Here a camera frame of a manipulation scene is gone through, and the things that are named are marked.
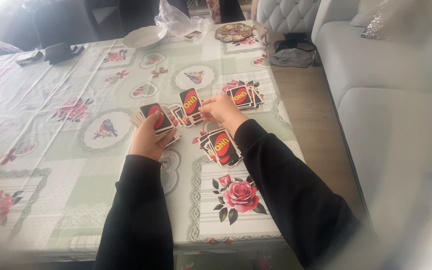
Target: plate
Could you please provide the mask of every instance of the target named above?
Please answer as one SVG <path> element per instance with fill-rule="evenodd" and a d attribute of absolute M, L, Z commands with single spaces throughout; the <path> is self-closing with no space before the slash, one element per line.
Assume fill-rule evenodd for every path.
<path fill-rule="evenodd" d="M 253 34 L 253 28 L 244 23 L 230 23 L 220 27 L 214 33 L 214 38 L 223 42 L 240 41 Z"/>
<path fill-rule="evenodd" d="M 166 29 L 157 25 L 141 27 L 131 31 L 123 39 L 123 45 L 135 49 L 149 49 L 156 46 L 166 35 Z"/>

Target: floral tablecloth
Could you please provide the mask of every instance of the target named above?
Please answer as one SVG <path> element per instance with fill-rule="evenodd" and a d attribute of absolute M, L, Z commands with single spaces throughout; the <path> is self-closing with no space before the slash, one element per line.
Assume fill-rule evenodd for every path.
<path fill-rule="evenodd" d="M 15 63 L 21 54 L 1 56 L 0 243 L 34 261 L 94 259 L 134 131 L 130 115 L 148 102 L 178 106 L 185 89 L 204 100 L 254 85 L 264 104 L 244 113 L 303 160 L 265 55 L 263 28 L 244 23 L 254 34 L 239 42 L 214 39 L 221 25 L 213 25 L 200 43 L 168 37 L 137 50 L 121 39 L 101 41 L 51 66 L 39 60 L 21 67 Z M 107 121 L 115 132 L 102 128 Z M 195 144 L 218 126 L 179 128 L 181 139 L 161 157 L 175 253 L 285 245 L 256 188 L 255 207 L 222 203 L 232 182 L 252 182 L 243 162 L 219 167 Z"/>

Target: gray cloth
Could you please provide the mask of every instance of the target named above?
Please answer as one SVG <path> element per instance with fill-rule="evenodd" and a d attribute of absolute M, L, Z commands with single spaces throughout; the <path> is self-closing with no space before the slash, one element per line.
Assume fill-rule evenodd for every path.
<path fill-rule="evenodd" d="M 269 62 L 280 67 L 308 67 L 313 59 L 309 53 L 298 48 L 285 48 L 271 56 Z"/>

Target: person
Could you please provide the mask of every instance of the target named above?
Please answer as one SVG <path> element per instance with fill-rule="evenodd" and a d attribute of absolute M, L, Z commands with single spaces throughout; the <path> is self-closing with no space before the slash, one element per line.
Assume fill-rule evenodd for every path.
<path fill-rule="evenodd" d="M 346 201 L 274 134 L 241 113 L 227 95 L 202 102 L 207 122 L 221 122 L 241 150 L 281 235 L 305 268 L 320 263 L 360 227 Z M 173 269 L 173 238 L 160 182 L 159 158 L 176 133 L 156 142 L 157 115 L 134 132 L 129 155 L 116 182 L 93 269 Z M 177 124 L 173 116 L 171 121 Z"/>

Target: wooden floor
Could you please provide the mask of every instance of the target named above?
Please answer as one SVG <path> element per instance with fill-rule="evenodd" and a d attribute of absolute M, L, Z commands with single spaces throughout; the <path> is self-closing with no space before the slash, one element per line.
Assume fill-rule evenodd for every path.
<path fill-rule="evenodd" d="M 270 35 L 270 55 L 274 54 L 273 42 L 283 39 L 282 34 Z M 322 67 L 271 68 L 306 164 L 346 200 L 358 218 L 363 218 L 363 204 Z"/>

